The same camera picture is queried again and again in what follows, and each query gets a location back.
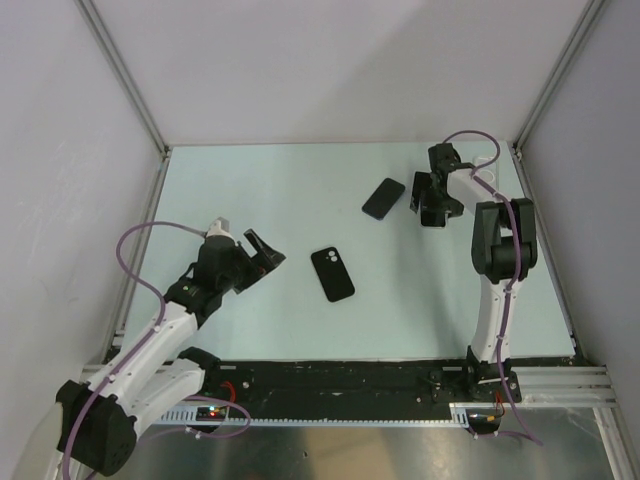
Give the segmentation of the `right aluminium corner post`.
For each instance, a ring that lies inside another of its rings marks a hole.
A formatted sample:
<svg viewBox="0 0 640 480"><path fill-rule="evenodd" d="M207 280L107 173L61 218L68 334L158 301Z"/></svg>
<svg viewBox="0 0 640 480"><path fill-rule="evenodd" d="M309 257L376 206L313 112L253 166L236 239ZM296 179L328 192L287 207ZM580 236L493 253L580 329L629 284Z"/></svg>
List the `right aluminium corner post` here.
<svg viewBox="0 0 640 480"><path fill-rule="evenodd" d="M562 83L569 75L579 55L586 47L589 37L610 4L611 1L608 0L589 0L586 3L533 106L527 113L512 142L515 151L522 151L534 133L538 123L550 107L552 100L559 92Z"/></svg>

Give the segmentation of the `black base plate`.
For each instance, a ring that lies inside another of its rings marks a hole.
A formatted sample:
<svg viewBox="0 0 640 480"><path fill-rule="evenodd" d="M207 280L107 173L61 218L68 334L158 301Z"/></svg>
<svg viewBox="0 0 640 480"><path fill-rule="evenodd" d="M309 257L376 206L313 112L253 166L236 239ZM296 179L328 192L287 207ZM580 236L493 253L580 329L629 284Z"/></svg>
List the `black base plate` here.
<svg viewBox="0 0 640 480"><path fill-rule="evenodd" d="M254 420L426 421L445 420L452 403L521 402L519 381L510 371L507 397L490 401L435 385L442 373L458 375L463 360L418 361L223 361L205 363L200 394L232 400Z"/></svg>

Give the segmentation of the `clear phone case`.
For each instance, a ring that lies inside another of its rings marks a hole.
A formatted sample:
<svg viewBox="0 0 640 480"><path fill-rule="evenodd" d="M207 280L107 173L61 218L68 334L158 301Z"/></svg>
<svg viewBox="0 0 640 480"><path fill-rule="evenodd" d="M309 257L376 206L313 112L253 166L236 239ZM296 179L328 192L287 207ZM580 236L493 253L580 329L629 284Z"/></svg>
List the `clear phone case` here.
<svg viewBox="0 0 640 480"><path fill-rule="evenodd" d="M474 179L472 184L484 197L495 200L495 192L499 190L499 173L496 163L485 166L485 163L489 161L489 156L474 156L472 158L471 163L474 167L478 167L475 176L481 179L481 182Z"/></svg>

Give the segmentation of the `left aluminium corner post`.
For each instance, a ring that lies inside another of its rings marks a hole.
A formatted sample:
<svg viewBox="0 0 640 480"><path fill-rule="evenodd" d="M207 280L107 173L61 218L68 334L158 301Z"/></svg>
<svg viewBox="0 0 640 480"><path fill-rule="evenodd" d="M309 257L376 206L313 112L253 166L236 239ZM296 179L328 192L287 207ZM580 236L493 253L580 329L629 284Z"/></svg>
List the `left aluminium corner post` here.
<svg viewBox="0 0 640 480"><path fill-rule="evenodd" d="M107 61L116 81L161 158L170 150L126 61L94 1L75 0L79 13Z"/></svg>

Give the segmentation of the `black smartphone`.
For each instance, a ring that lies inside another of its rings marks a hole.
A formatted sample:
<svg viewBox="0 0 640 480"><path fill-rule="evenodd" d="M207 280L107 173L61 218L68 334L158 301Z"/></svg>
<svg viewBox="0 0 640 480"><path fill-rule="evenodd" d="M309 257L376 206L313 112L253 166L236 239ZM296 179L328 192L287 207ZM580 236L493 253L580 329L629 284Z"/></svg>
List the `black smartphone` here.
<svg viewBox="0 0 640 480"><path fill-rule="evenodd" d="M421 221L421 226L425 227L425 228L438 228L438 229L442 229L442 228L446 228L446 221L442 222L442 221Z"/></svg>

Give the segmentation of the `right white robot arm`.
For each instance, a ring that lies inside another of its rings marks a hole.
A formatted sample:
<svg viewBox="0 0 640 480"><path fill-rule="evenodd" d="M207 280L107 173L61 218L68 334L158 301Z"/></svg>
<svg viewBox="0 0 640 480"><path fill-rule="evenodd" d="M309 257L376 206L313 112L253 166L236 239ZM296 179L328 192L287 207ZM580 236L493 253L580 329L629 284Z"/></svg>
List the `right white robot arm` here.
<svg viewBox="0 0 640 480"><path fill-rule="evenodd" d="M442 373L437 387L454 397L490 401L507 397L511 370L509 333L519 289L538 259L535 209L510 198L471 165L414 174L410 209L424 227L443 228L452 217L474 215L471 260L480 277L478 321L458 375Z"/></svg>

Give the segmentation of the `aluminium frame rail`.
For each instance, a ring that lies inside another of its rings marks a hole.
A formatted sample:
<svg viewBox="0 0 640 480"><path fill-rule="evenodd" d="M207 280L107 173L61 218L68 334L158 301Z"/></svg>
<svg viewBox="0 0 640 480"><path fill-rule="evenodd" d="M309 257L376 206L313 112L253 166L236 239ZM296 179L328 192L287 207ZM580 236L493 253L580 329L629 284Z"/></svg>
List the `aluminium frame rail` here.
<svg viewBox="0 0 640 480"><path fill-rule="evenodd" d="M522 405L530 408L615 408L605 367L517 367Z"/></svg>

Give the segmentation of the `dark blue smartphone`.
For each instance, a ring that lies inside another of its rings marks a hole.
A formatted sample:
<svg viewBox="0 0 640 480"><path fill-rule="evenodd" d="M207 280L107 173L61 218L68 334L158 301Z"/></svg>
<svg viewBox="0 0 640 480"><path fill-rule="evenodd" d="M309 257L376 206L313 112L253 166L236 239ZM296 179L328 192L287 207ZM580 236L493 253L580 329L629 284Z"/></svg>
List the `dark blue smartphone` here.
<svg viewBox="0 0 640 480"><path fill-rule="evenodd" d="M385 178L361 207L366 215L383 220L406 190L404 184Z"/></svg>

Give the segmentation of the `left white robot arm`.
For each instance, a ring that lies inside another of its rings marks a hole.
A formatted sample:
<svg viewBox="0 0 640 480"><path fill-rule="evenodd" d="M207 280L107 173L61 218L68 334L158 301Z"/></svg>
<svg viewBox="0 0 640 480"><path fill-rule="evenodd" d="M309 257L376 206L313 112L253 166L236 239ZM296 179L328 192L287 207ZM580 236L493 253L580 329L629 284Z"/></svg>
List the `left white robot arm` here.
<svg viewBox="0 0 640 480"><path fill-rule="evenodd" d="M194 394L209 399L220 391L222 376L208 365L179 359L166 372L159 369L221 307L227 293L252 287L286 257L252 229L244 234L255 250L249 254L222 218L196 234L202 239L196 260L166 292L151 290L159 309L134 343L88 380L69 380L58 390L63 478L69 478L72 462L103 476L117 473L164 412Z"/></svg>

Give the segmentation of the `aluminium corner post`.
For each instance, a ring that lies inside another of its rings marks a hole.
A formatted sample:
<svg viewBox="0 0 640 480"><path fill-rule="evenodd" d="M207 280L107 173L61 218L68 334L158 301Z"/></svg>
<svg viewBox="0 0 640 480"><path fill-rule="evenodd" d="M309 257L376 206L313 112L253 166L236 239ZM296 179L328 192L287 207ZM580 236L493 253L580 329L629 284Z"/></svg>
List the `aluminium corner post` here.
<svg viewBox="0 0 640 480"><path fill-rule="evenodd" d="M515 151L522 151L534 133L538 123L550 107L552 100L559 92L562 83L569 75L579 55L586 47L589 37L610 4L611 1L608 0L589 0L586 3L533 106L527 113L512 142Z"/></svg>
<svg viewBox="0 0 640 480"><path fill-rule="evenodd" d="M79 13L107 61L116 81L161 158L170 150L126 61L94 1L75 0Z"/></svg>

